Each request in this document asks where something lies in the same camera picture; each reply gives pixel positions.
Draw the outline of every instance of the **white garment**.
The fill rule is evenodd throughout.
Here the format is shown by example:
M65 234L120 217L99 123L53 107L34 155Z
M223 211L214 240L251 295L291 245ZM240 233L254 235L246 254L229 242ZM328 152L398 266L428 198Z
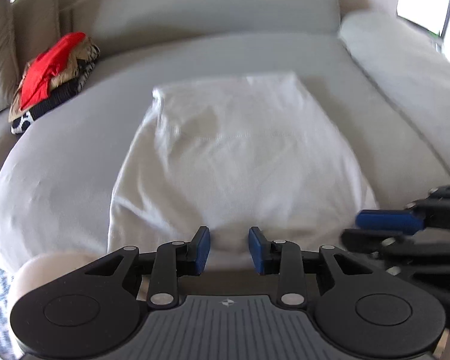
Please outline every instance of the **white garment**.
M112 192L109 252L188 242L205 225L207 268L241 268L251 226L313 250L376 207L347 141L293 73L181 82L153 96Z

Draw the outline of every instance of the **metal screw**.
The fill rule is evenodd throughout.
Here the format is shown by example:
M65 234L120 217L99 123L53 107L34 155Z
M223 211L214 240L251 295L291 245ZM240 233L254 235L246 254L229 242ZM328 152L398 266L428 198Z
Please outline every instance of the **metal screw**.
M281 298L283 304L287 304L289 306L296 306L305 302L305 298L300 294L285 294Z
M392 276L397 276L402 270L398 266L393 266L387 269L387 272Z
M160 292L150 297L150 302L159 306L165 306L173 302L173 296L166 292Z
M382 246L389 246L395 242L395 238L387 238L382 241Z

